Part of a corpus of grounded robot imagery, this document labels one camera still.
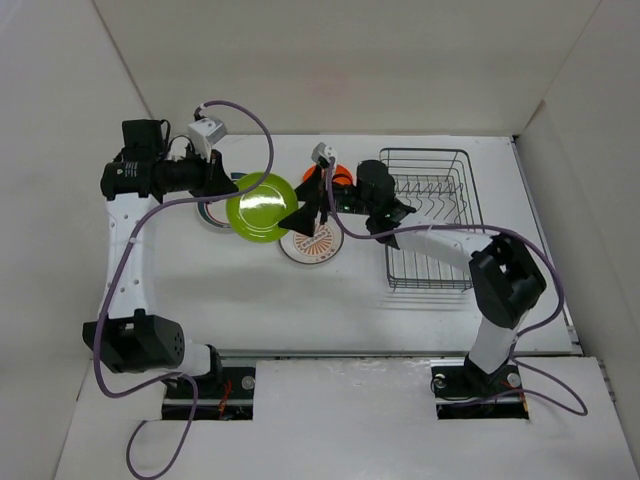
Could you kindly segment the lime green plate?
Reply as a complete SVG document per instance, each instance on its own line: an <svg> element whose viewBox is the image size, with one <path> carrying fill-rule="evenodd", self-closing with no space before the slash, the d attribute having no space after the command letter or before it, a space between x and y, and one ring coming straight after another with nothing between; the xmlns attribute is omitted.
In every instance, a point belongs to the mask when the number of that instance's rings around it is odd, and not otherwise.
<svg viewBox="0 0 640 480"><path fill-rule="evenodd" d="M253 243L272 243L287 234L278 223L298 209L294 188L279 175L270 173L254 190L225 203L231 229Z"/></svg>

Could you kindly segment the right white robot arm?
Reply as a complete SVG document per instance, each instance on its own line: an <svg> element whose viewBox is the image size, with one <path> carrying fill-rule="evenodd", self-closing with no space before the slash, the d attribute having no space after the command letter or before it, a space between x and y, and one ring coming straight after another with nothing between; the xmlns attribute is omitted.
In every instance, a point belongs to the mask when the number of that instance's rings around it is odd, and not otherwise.
<svg viewBox="0 0 640 480"><path fill-rule="evenodd" d="M333 159L316 160L310 177L295 190L301 206L279 227L311 237L340 212L360 214L366 218L363 239L429 256L466 273L482 320L462 381L471 392L486 393L509 361L522 320L547 287L524 239L488 227L428 223L397 198L395 180L379 160L362 162L349 186L334 183L334 167Z"/></svg>

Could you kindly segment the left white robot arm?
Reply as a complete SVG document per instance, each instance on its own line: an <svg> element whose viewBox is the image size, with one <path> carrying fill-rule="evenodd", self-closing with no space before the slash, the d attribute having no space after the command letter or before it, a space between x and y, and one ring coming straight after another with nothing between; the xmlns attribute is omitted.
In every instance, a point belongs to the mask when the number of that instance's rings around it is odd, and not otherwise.
<svg viewBox="0 0 640 480"><path fill-rule="evenodd" d="M113 373L179 371L204 397L223 387L215 349L186 339L182 327L159 315L155 299L156 223L133 230L168 193L195 197L233 193L220 152L213 146L226 134L224 123L201 118L188 126L185 154L169 157L168 130L157 120L122 124L124 146L107 163L100 182L109 219L108 303L100 360Z"/></svg>

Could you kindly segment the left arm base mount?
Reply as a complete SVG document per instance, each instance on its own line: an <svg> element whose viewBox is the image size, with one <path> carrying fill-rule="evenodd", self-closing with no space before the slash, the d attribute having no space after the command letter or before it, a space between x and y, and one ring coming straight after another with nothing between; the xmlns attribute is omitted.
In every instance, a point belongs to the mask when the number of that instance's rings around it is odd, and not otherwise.
<svg viewBox="0 0 640 480"><path fill-rule="evenodd" d="M211 371L195 378L198 389L194 421L246 421L253 419L256 365L226 362L213 350ZM164 382L161 419L186 421L193 406L192 385L181 377Z"/></svg>

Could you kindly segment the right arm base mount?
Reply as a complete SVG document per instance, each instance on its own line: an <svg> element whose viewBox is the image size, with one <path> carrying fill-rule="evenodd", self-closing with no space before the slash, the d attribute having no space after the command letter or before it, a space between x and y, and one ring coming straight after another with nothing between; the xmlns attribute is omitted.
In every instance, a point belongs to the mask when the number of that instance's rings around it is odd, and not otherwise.
<svg viewBox="0 0 640 480"><path fill-rule="evenodd" d="M509 363L487 375L465 361L431 367L431 391L439 420L528 420L519 369Z"/></svg>

